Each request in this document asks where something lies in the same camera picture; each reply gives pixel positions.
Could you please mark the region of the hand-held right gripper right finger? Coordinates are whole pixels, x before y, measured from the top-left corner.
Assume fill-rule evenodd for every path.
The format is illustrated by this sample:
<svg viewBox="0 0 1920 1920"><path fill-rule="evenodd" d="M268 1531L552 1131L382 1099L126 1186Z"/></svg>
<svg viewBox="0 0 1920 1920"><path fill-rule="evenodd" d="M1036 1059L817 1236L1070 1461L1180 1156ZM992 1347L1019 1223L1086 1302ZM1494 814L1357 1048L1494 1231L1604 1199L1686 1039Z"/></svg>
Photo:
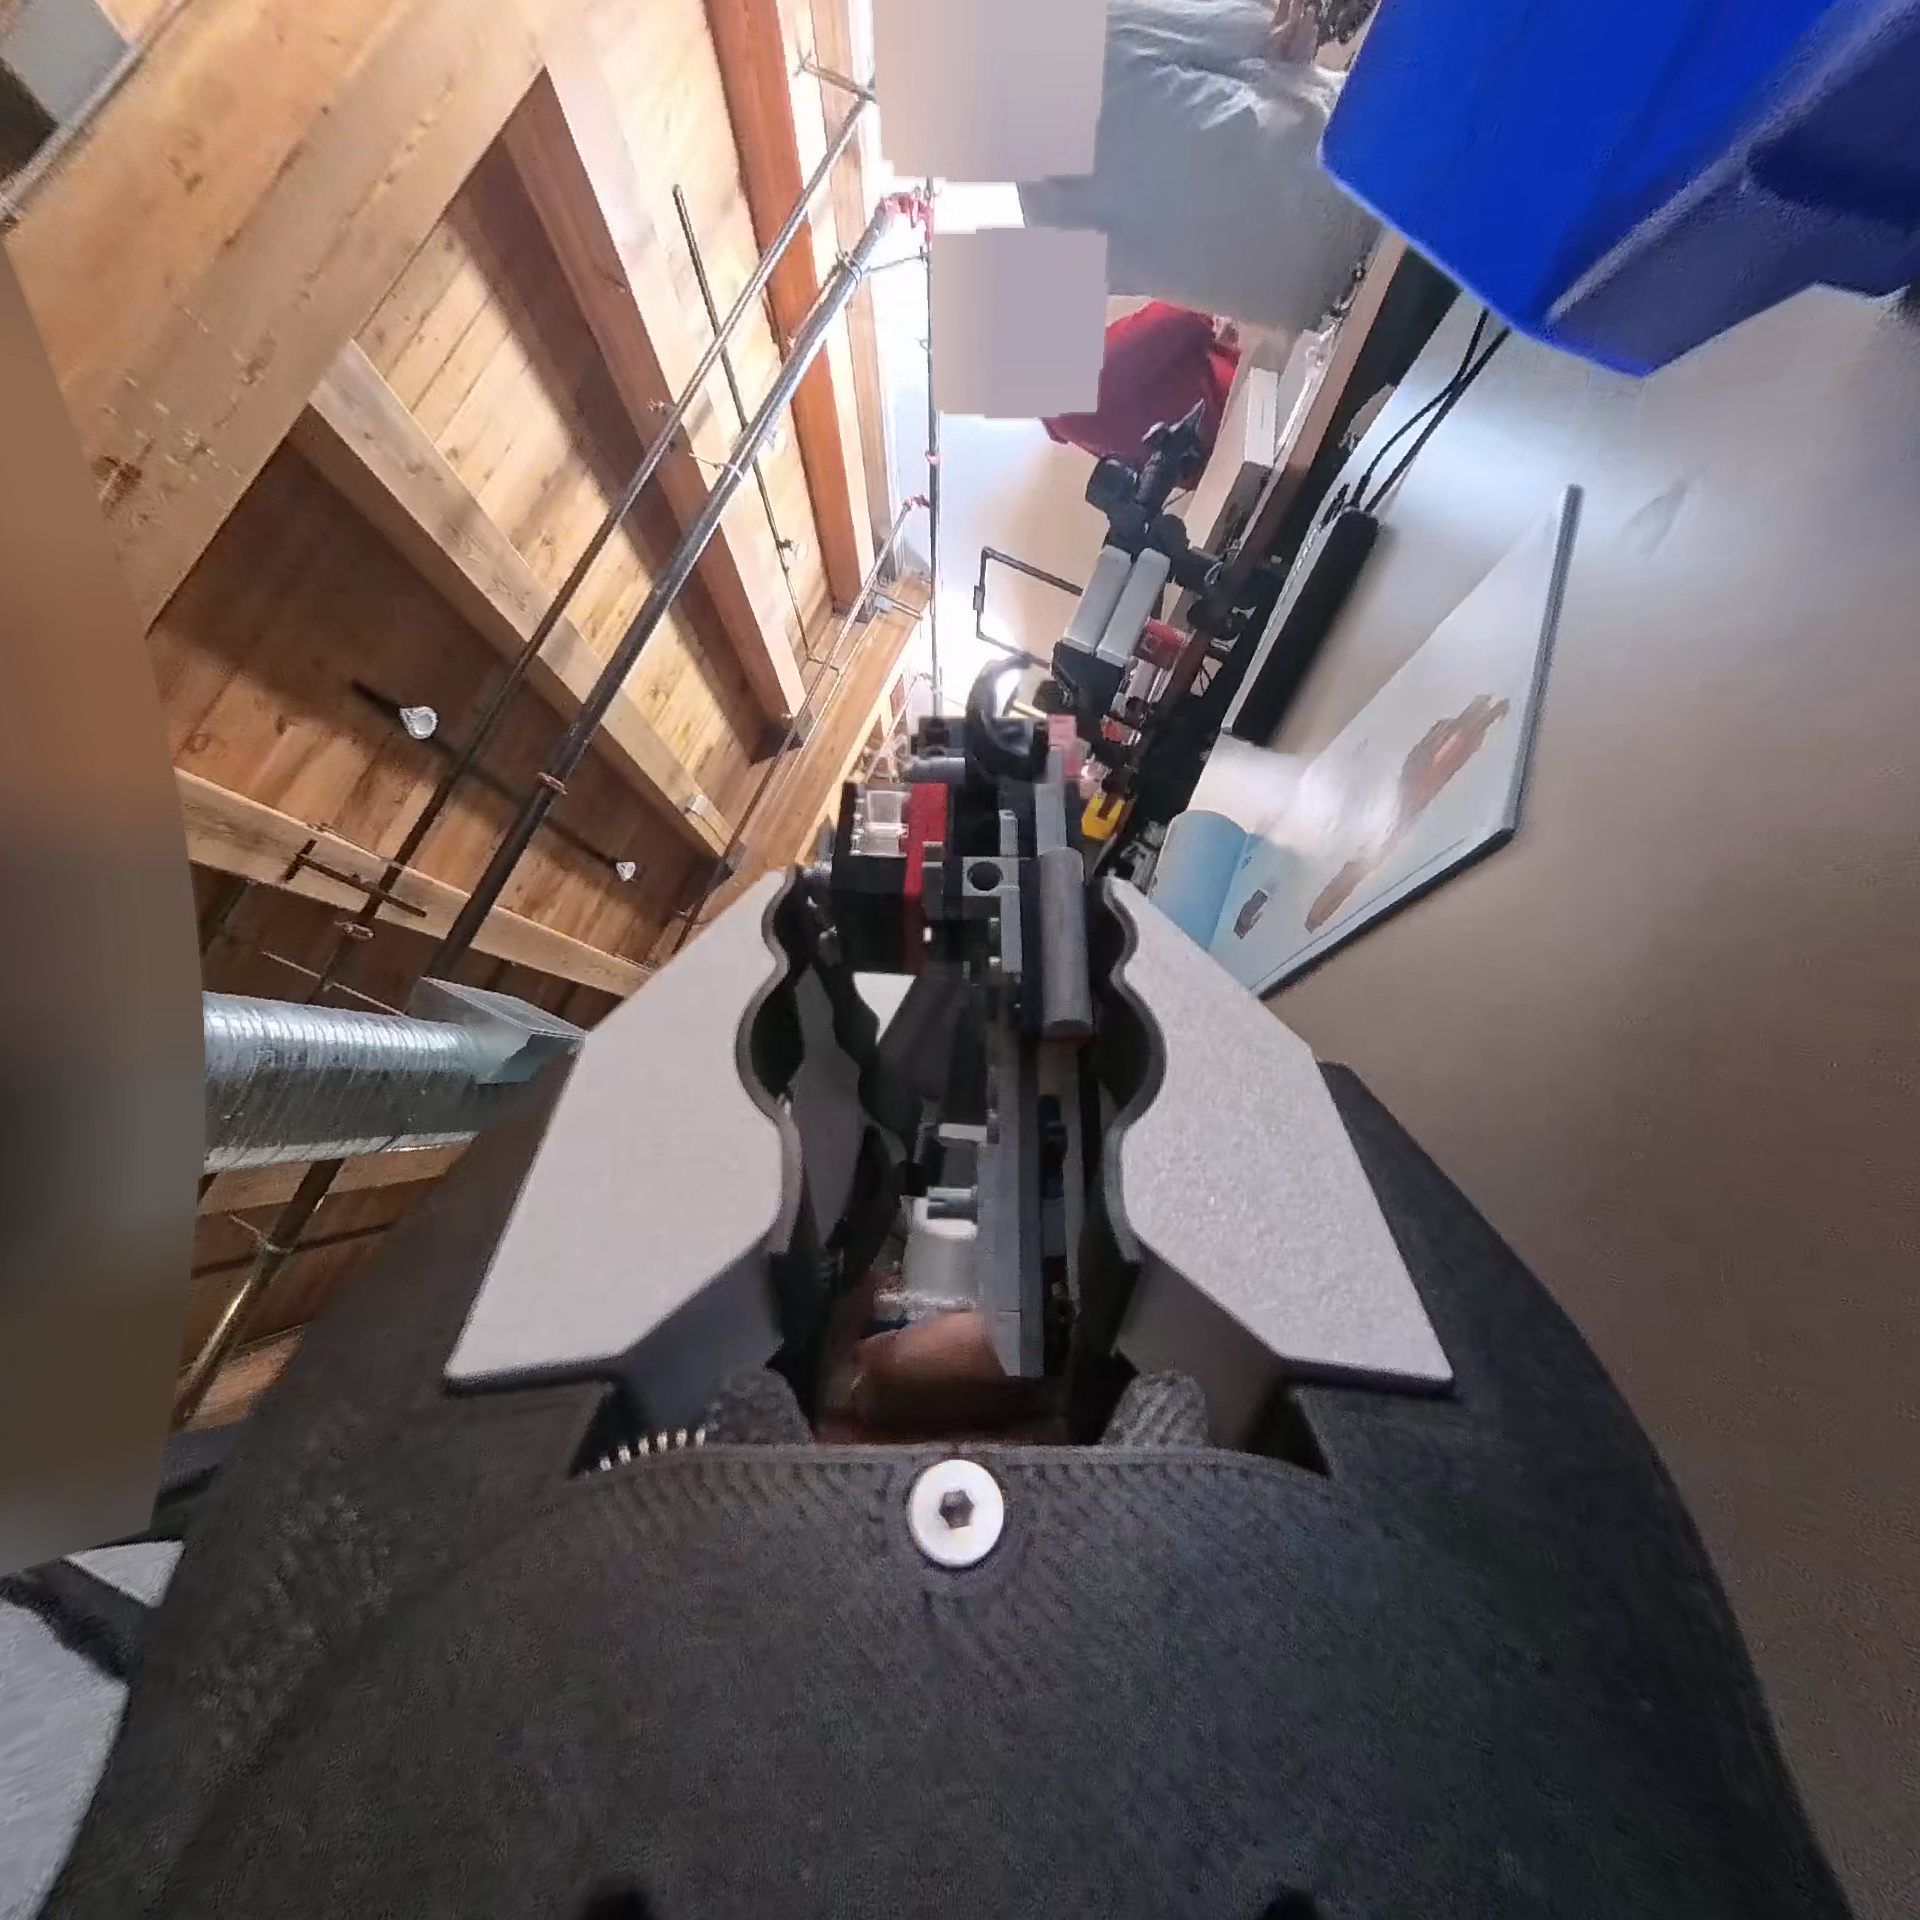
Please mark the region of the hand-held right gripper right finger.
<svg viewBox="0 0 1920 1920"><path fill-rule="evenodd" d="M1289 1388L1445 1400L1456 1373L1307 1050L1130 880L1097 892L1097 1346L1252 1451Z"/></svg>

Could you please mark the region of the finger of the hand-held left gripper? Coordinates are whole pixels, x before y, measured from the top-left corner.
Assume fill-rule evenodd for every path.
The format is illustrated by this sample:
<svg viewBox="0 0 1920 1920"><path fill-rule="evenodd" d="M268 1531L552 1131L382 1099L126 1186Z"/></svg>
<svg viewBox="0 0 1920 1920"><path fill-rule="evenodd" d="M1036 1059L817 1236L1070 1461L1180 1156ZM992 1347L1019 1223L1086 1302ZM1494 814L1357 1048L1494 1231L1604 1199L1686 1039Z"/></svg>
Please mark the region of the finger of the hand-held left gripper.
<svg viewBox="0 0 1920 1920"><path fill-rule="evenodd" d="M888 1121L888 1095L877 1074L877 1015L841 965L804 965L795 982L802 1061L790 1110L799 1121Z"/></svg>

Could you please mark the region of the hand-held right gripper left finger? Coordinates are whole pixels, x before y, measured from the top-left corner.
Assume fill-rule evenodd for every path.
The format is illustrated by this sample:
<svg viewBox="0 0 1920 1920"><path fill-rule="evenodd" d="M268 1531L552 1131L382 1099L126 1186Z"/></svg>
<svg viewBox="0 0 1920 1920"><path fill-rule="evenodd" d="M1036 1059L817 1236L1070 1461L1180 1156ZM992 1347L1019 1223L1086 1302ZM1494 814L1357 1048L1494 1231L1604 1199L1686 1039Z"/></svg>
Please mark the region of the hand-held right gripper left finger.
<svg viewBox="0 0 1920 1920"><path fill-rule="evenodd" d="M760 873L583 1044L445 1358L455 1392L612 1382L709 1394L780 1347L772 1250L799 1223L786 1068L753 1023L786 987Z"/></svg>

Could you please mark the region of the small black red brick block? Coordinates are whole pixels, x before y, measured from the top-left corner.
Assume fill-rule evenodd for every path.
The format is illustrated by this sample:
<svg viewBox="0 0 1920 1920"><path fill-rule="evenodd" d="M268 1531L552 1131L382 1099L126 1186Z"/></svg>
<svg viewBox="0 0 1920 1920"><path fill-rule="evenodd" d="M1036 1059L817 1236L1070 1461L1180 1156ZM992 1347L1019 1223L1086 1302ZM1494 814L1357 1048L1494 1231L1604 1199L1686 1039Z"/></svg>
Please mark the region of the small black red brick block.
<svg viewBox="0 0 1920 1920"><path fill-rule="evenodd" d="M838 794L830 916L855 976L913 980L927 965L922 888L941 880L952 828L944 779L855 785Z"/></svg>

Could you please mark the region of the grey black brick spaceship model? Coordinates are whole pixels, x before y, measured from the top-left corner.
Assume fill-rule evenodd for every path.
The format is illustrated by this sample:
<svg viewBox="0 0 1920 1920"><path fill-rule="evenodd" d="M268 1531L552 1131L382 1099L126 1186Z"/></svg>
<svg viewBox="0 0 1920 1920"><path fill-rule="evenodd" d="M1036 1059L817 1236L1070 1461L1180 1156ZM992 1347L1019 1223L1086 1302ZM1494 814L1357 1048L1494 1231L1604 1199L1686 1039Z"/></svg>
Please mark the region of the grey black brick spaceship model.
<svg viewBox="0 0 1920 1920"><path fill-rule="evenodd" d="M913 980L843 965L834 833L799 892L804 959L847 966L877 1015L888 1121L874 1125L922 1163L935 1217L973 1223L973 1313L1019 1382L1064 1362L1077 1304L1092 982L1070 773L1051 723L997 713L988 688L959 719L929 717L908 736L905 773L883 785L952 789L941 880L922 888L929 950Z"/></svg>

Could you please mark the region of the person's left hand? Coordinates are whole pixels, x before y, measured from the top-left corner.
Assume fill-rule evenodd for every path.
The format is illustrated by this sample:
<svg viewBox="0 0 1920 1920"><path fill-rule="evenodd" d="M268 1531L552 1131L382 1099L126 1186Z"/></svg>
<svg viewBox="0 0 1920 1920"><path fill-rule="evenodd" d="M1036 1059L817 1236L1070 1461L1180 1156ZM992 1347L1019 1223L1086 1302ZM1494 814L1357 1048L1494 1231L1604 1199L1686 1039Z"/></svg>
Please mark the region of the person's left hand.
<svg viewBox="0 0 1920 1920"><path fill-rule="evenodd" d="M818 1437L1052 1445L1064 1437L1064 1400L1052 1382L1019 1382L1003 1371L980 1313L939 1313L867 1333L847 1347L818 1416Z"/></svg>

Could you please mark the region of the brick building instruction booklet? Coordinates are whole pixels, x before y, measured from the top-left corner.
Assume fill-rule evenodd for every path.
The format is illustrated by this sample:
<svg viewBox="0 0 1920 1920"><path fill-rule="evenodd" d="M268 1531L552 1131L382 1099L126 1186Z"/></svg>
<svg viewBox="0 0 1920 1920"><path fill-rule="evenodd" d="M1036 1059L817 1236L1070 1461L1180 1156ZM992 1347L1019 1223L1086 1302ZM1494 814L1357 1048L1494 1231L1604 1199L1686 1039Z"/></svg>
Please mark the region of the brick building instruction booklet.
<svg viewBox="0 0 1920 1920"><path fill-rule="evenodd" d="M1270 997L1502 850L1524 815L1581 486L1559 491L1329 746L1277 759L1255 824L1191 805L1150 904Z"/></svg>

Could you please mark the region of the metal ceiling pipe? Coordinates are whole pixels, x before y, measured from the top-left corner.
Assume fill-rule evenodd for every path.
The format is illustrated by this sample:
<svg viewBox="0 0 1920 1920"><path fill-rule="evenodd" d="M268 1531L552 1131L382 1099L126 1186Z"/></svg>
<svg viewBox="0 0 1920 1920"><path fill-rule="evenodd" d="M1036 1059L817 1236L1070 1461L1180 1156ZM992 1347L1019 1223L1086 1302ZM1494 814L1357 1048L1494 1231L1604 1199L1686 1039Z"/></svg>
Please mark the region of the metal ceiling pipe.
<svg viewBox="0 0 1920 1920"><path fill-rule="evenodd" d="M508 880L523 861L536 832L547 828L552 805L563 799L569 778L578 770L578 763L596 746L605 719L614 697L625 692L625 681L637 658L645 651L661 619L675 609L684 586L691 582L699 556L709 554L709 544L722 528L734 494L743 486L747 473L753 467L753 458L760 452L760 444L772 437L780 413L799 397L804 372L817 363L818 348L825 344L830 324L847 311L855 287L870 277L880 242L891 235L891 227L902 227L902 224L922 227L927 218L922 209L927 209L927 197L920 192L895 192L880 197L855 247L838 260L825 287L810 306L804 324L799 326L786 357L780 360L775 381L769 386L764 398L759 404L751 420L734 440L734 451L722 462L704 508L698 510L695 526L675 544L666 572L656 576L649 596L639 606L637 619L625 627L612 658L605 658L589 695L578 704L578 717L569 723L560 742L538 763L538 778L530 779L528 794L518 802L514 819L504 832L498 845L493 850L490 866L482 870L467 904L451 916L450 932L438 938L430 965L428 965L430 976L445 976L475 946L493 906L508 892Z"/></svg>

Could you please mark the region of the black device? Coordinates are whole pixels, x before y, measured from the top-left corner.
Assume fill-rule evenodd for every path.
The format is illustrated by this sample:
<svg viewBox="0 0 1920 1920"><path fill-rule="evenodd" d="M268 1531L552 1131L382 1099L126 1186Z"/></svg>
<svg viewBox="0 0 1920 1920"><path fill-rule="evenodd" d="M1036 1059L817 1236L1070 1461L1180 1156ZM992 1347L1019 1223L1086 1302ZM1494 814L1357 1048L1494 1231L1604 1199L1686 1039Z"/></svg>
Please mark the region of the black device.
<svg viewBox="0 0 1920 1920"><path fill-rule="evenodd" d="M1266 748L1281 734L1375 538L1379 517L1357 508L1336 510L1311 538L1305 564L1293 570L1299 579L1277 606L1261 654L1235 692L1227 736Z"/></svg>

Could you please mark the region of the blue plastic bin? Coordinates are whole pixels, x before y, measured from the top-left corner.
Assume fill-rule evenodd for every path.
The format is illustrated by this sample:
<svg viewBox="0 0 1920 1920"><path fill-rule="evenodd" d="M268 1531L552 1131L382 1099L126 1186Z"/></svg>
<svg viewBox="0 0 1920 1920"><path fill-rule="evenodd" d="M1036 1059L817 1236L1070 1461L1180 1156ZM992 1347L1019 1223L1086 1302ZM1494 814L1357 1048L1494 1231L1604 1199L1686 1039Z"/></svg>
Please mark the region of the blue plastic bin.
<svg viewBox="0 0 1920 1920"><path fill-rule="evenodd" d="M1915 5L1379 5L1320 159L1498 324L1646 379L1915 286Z"/></svg>

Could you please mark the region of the silver corrugated duct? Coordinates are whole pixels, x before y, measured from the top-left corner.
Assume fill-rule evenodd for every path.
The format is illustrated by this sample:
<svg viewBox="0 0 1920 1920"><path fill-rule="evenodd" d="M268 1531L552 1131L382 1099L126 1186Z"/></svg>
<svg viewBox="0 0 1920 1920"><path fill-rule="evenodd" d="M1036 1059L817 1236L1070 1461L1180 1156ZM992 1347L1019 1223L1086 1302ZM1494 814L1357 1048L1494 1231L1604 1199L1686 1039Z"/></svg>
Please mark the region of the silver corrugated duct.
<svg viewBox="0 0 1920 1920"><path fill-rule="evenodd" d="M424 980L402 1015L201 997L201 1174L461 1147L587 1032L518 997Z"/></svg>

